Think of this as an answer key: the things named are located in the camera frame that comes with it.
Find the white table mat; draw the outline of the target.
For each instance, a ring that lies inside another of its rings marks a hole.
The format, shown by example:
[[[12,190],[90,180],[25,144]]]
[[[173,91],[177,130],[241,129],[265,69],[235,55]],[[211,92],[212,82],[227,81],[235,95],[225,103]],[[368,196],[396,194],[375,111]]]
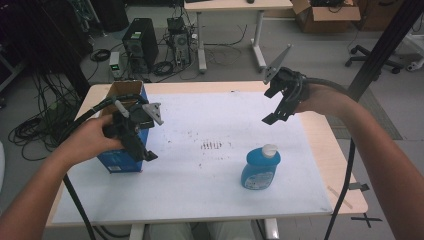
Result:
[[[136,173],[109,173],[99,160],[68,176],[94,223],[267,218],[331,212],[329,198],[298,117],[263,118],[279,97],[260,92],[150,94],[163,125],[149,131],[156,159]],[[249,151],[276,145],[281,161],[271,185],[248,190],[241,173]]]

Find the white table leg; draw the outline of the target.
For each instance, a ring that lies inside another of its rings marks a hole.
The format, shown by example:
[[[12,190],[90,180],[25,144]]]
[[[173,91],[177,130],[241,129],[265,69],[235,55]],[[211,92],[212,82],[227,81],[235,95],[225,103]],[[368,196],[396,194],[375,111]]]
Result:
[[[264,220],[265,239],[279,240],[280,234],[276,218],[268,218]]]
[[[130,235],[128,240],[143,240],[145,232],[144,224],[133,224],[131,226]]]

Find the blue detergent bottle white cap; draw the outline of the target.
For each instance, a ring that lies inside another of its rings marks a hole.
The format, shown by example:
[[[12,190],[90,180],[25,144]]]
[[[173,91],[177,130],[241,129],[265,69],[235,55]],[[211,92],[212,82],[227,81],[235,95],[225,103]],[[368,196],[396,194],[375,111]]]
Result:
[[[241,185],[249,190],[268,188],[280,161],[278,147],[274,144],[265,144],[251,150],[246,156],[246,165],[241,174]]]

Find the white plastic device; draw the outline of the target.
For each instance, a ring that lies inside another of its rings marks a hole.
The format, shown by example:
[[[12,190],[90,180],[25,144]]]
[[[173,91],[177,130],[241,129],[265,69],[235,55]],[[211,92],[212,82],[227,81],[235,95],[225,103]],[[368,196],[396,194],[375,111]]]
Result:
[[[413,71],[416,71],[416,70],[419,70],[419,69],[421,69],[422,67],[424,66],[424,57],[423,58],[421,58],[420,60],[418,60],[418,61],[413,61],[413,62],[411,62],[407,67],[406,67],[406,70],[407,71],[409,71],[409,72],[413,72]]]

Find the black metal stand post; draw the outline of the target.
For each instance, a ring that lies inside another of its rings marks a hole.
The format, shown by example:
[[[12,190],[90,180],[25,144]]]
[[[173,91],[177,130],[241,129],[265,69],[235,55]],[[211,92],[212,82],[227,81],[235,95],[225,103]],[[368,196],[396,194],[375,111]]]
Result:
[[[423,13],[424,0],[404,0],[348,87],[354,101],[358,102],[370,84],[378,79],[385,62]]]

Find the black office chair base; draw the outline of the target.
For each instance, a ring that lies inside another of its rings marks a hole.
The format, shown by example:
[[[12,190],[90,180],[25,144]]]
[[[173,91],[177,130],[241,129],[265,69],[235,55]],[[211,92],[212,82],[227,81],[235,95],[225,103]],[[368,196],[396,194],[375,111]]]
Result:
[[[346,67],[350,67],[353,62],[365,62],[371,54],[369,50],[360,45],[356,45],[355,47],[350,49],[349,52],[351,54],[351,57],[346,61]],[[384,62],[384,65],[391,68],[392,74],[399,74],[400,71],[404,68],[403,64],[394,62],[392,60],[386,60]]]

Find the blue cardboard box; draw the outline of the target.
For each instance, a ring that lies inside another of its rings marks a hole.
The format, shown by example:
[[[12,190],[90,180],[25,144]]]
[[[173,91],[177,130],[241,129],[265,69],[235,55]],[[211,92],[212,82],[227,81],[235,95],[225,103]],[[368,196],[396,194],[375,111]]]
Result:
[[[126,94],[139,94],[144,99],[147,98],[143,82],[117,81],[111,84],[105,98],[112,96],[122,96]],[[135,162],[128,152],[124,149],[111,150],[101,153],[97,156],[99,161],[110,173],[141,172],[142,162]]]

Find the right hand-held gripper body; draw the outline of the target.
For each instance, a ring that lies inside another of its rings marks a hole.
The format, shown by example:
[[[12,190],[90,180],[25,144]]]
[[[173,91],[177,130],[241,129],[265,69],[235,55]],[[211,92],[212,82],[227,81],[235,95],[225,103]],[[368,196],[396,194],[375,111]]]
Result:
[[[266,68],[263,83],[270,86],[280,86],[282,90],[278,93],[283,95],[281,101],[289,104],[290,115],[299,103],[303,90],[305,77],[300,73],[295,73],[287,67],[283,67],[283,60],[291,49],[292,44],[288,44],[286,49]]]

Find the grey floor mat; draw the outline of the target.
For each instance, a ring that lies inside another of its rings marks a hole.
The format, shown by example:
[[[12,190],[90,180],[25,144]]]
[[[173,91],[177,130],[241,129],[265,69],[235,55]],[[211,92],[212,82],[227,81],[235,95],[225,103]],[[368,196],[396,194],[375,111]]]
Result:
[[[393,140],[402,140],[401,134],[370,89],[367,89],[362,94],[359,99],[359,103],[373,115],[379,125],[389,134]],[[334,136],[337,139],[351,138],[349,131],[340,119],[333,116],[327,116],[326,119]]]

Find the open brown cardboard box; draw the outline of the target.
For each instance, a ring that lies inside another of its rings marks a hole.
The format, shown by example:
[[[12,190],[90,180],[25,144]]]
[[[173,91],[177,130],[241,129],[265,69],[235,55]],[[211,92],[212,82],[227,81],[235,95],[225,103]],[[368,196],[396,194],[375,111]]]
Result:
[[[295,19],[304,33],[342,33],[361,19],[353,0],[291,0]]]

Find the person's left hand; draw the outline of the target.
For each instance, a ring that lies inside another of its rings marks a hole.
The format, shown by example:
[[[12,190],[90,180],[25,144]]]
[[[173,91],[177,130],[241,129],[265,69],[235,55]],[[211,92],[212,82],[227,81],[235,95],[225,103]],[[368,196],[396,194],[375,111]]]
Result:
[[[123,149],[120,140],[107,138],[103,133],[103,128],[111,123],[111,115],[85,121],[56,149],[56,152],[64,158],[64,162],[73,166],[105,151]]]

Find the black table clip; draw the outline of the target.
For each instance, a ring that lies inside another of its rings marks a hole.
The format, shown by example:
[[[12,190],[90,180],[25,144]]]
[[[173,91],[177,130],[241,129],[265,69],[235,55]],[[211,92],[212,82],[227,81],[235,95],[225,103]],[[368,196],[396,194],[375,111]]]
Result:
[[[364,191],[368,191],[369,189],[370,188],[366,183],[361,184],[360,182],[356,182],[356,183],[349,184],[349,190],[360,190],[361,192],[364,192]]]

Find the black computer tower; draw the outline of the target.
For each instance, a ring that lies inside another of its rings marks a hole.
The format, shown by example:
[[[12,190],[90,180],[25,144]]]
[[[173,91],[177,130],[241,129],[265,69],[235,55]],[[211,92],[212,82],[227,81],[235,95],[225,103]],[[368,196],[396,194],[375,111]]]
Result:
[[[135,18],[122,38],[133,73],[150,73],[159,50],[153,21],[150,18]]]

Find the person's right hand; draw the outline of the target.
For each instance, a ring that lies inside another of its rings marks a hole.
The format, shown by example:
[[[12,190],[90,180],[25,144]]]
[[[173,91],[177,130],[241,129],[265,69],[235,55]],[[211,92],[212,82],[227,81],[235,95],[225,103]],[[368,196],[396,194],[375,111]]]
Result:
[[[351,99],[339,91],[317,84],[309,87],[309,97],[296,107],[296,113],[313,111],[321,115],[340,116]]]

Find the open computer tower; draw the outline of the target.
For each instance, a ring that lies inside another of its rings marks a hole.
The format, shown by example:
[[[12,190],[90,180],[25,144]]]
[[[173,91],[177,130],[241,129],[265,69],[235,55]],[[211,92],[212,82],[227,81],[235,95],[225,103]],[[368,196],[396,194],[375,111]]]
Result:
[[[185,67],[191,63],[189,31],[182,17],[168,18],[167,25],[175,63]]]

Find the small grey power supply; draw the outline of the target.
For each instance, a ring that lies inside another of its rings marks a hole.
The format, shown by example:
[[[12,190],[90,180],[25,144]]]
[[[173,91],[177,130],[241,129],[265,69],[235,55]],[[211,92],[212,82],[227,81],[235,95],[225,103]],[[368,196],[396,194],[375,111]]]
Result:
[[[112,52],[109,58],[109,68],[114,78],[121,76],[120,53]]]

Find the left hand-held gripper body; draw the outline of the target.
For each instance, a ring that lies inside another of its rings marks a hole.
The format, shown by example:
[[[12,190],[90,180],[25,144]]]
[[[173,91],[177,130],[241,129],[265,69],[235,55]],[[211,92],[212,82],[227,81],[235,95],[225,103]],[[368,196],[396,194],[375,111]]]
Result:
[[[107,138],[119,138],[124,140],[126,137],[138,136],[144,130],[139,129],[141,122],[153,120],[154,124],[162,125],[160,112],[160,103],[133,104],[125,108],[129,111],[129,118],[125,118],[117,109],[112,113],[112,124],[103,128],[103,133]]]

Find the closed brown cardboard box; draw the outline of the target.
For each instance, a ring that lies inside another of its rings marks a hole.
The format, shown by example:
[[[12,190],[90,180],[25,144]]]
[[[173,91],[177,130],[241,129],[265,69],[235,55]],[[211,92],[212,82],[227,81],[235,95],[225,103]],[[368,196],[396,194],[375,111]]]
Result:
[[[360,20],[354,26],[360,31],[384,31],[404,0],[354,0]]]

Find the white background desk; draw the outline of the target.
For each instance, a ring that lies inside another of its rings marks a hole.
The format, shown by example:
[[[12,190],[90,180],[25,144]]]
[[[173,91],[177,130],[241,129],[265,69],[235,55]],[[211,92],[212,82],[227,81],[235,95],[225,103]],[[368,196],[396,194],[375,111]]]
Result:
[[[206,19],[207,12],[212,12],[212,16],[215,18],[228,18],[230,13],[242,17],[246,17],[249,12],[256,14],[256,29],[251,44],[258,63],[258,69],[262,71],[267,67],[259,46],[264,14],[268,10],[287,10],[292,7],[293,4],[290,0],[184,0],[185,10],[196,14],[199,72],[204,74],[207,71],[206,53],[202,38],[203,20]]]

